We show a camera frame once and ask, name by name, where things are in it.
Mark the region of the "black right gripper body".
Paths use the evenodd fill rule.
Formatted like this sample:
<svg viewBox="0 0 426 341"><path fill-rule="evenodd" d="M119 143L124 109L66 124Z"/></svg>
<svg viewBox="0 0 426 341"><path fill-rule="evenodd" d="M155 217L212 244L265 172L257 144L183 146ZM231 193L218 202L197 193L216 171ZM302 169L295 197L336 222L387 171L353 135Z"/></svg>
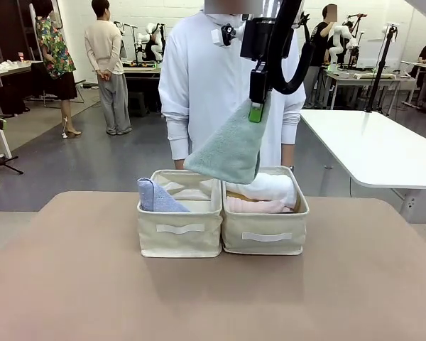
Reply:
<svg viewBox="0 0 426 341"><path fill-rule="evenodd" d="M251 72L267 61L268 43L274 29L276 18L270 17L255 17L252 20L247 20L244 36L241 40L240 57L244 72ZM271 65L281 65L284 72L285 64L290 52L292 42L292 33L283 33L278 36L278 41L284 41L284 48L281 52L279 62L275 59L271 61Z"/></svg>

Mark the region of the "person's left hand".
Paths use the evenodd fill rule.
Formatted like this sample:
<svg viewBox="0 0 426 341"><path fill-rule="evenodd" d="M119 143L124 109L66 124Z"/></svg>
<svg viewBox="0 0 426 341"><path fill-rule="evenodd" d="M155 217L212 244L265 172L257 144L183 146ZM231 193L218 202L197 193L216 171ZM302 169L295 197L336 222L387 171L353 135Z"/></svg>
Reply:
<svg viewBox="0 0 426 341"><path fill-rule="evenodd" d="M294 166L295 145L282 144L281 145L281 165L292 168Z"/></svg>

